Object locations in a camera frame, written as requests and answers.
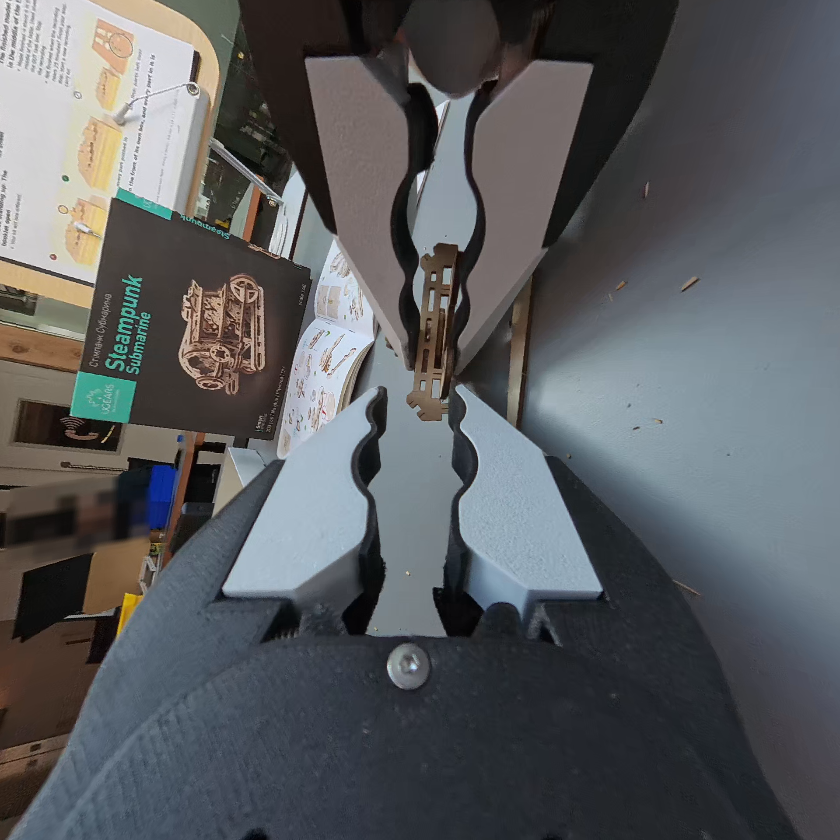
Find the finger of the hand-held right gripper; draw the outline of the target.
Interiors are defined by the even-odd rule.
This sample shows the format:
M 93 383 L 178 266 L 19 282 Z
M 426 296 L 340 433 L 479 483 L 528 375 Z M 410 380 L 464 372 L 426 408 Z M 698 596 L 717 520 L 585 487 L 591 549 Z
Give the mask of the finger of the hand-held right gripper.
M 476 93 L 465 126 L 465 173 L 476 224 L 464 252 L 468 314 L 457 338 L 460 374 L 545 255 L 545 236 L 593 65 L 535 60 Z
M 413 361 L 416 180 L 434 157 L 433 99 L 382 57 L 309 57 L 305 67 L 339 246 L 391 346 Z

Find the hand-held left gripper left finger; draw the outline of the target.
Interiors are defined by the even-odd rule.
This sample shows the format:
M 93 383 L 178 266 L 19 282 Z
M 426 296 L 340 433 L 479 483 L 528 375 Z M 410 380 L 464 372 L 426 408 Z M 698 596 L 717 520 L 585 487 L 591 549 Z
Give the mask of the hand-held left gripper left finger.
M 382 587 L 370 484 L 382 467 L 384 387 L 371 388 L 291 453 L 224 583 L 238 599 L 354 602 Z

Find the thin wooden stick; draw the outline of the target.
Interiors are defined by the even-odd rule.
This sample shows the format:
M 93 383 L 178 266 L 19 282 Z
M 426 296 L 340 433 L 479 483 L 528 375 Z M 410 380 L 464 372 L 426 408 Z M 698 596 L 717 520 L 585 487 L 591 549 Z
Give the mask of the thin wooden stick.
M 532 277 L 513 302 L 510 319 L 509 371 L 507 385 L 507 421 L 520 428 L 528 375 L 530 324 L 532 312 Z

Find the black phone icon sign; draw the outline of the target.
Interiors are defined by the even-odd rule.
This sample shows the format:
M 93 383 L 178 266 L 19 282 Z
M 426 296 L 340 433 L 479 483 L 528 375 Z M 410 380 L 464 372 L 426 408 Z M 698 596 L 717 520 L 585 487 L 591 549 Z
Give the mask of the black phone icon sign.
M 120 423 L 74 417 L 67 406 L 20 400 L 13 422 L 12 443 L 115 454 L 121 447 L 122 431 Z

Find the brown cardboard sheet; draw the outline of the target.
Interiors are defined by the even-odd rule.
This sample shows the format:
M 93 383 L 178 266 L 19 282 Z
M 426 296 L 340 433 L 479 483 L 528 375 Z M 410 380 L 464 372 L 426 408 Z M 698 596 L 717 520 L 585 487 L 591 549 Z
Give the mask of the brown cardboard sheet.
M 104 613 L 140 593 L 140 573 L 150 551 L 148 536 L 99 544 L 91 556 L 82 614 Z

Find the wooden clipboard with instruction sheet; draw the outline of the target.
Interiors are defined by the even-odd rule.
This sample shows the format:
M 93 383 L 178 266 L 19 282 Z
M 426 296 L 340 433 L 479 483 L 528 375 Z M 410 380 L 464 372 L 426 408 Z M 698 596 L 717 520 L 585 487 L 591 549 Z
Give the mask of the wooden clipboard with instruction sheet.
M 1 2 L 2 266 L 95 285 L 114 198 L 189 208 L 209 97 L 188 42 L 94 2 Z

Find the white cardboard box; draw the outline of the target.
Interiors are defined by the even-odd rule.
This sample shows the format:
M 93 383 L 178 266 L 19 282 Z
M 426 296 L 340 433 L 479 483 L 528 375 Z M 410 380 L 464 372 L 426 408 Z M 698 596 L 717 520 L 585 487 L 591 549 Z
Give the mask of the white cardboard box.
M 245 488 L 268 466 L 282 465 L 283 460 L 277 457 L 265 457 L 264 454 L 250 447 L 227 447 L 222 469 L 222 479 L 229 475 L 229 480 L 238 483 L 240 489 Z

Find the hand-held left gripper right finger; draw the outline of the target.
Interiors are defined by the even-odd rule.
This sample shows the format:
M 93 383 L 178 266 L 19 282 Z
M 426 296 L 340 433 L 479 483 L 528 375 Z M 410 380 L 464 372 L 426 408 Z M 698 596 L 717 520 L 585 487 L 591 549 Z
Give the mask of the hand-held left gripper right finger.
M 598 599 L 602 583 L 546 455 L 468 387 L 453 397 L 454 441 L 467 455 L 456 503 L 464 591 L 480 606 Z

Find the open instruction booklet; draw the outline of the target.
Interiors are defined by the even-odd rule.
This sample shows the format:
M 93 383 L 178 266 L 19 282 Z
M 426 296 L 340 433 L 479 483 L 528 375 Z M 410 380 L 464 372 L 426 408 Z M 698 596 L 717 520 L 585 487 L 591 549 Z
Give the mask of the open instruction booklet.
M 315 289 L 314 320 L 293 361 L 277 454 L 284 459 L 352 402 L 378 323 L 337 240 Z

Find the scattered wood splinters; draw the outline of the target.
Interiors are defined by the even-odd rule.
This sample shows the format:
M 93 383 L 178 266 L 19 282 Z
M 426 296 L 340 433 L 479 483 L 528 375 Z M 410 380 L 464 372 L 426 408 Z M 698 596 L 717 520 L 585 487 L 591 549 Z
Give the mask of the scattered wood splinters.
M 608 288 L 606 337 L 618 354 L 612 372 L 628 373 L 623 389 L 633 431 L 627 434 L 645 441 L 634 445 L 641 455 L 622 458 L 633 463 L 636 482 L 658 499 L 646 533 L 678 589 L 699 602 L 706 585 L 689 571 L 690 557 L 697 553 L 703 562 L 706 551 L 689 535 L 685 513 L 698 513 L 688 498 L 699 486 L 700 440 L 709 435 L 716 386 L 711 351 L 701 341 L 709 327 L 702 326 L 691 291 L 700 282 L 696 260 L 671 241 L 678 211 L 690 202 L 678 198 L 673 209 L 670 198 L 670 188 L 641 183 L 626 226 L 611 240 L 618 275 Z

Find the black model kit box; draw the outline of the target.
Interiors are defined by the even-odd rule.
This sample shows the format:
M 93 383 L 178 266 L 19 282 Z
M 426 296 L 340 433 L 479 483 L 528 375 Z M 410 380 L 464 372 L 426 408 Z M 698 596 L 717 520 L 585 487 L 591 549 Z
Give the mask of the black model kit box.
M 70 415 L 271 440 L 311 286 L 309 268 L 119 189 Z

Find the document stand with white base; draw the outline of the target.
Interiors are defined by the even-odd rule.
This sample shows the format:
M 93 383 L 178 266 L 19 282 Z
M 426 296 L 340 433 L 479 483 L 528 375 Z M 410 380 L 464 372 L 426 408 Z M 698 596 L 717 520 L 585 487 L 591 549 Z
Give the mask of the document stand with white base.
M 217 139 L 211 138 L 210 148 L 225 162 L 230 164 L 236 172 L 243 175 L 259 194 L 276 204 L 277 216 L 269 241 L 268 251 L 284 259 L 292 259 L 300 229 L 300 223 L 305 211 L 308 190 L 297 167 L 291 167 L 290 179 L 283 191 L 270 187 L 256 173 L 252 172 L 230 150 Z

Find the wooden model assembly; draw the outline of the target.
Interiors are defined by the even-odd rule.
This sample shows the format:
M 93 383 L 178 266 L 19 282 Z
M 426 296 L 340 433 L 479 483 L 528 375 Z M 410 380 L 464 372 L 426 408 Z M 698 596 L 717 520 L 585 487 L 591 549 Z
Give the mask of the wooden model assembly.
M 440 422 L 448 412 L 455 362 L 453 322 L 459 302 L 457 245 L 438 243 L 420 259 L 423 292 L 413 389 L 406 403 L 422 422 Z

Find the blue plastic bin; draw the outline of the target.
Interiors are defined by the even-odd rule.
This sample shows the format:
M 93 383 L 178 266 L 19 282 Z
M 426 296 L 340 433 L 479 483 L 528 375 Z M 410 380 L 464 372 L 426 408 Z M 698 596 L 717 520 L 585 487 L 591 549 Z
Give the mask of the blue plastic bin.
M 153 465 L 147 492 L 147 519 L 151 531 L 164 531 L 170 519 L 177 470 L 171 465 Z

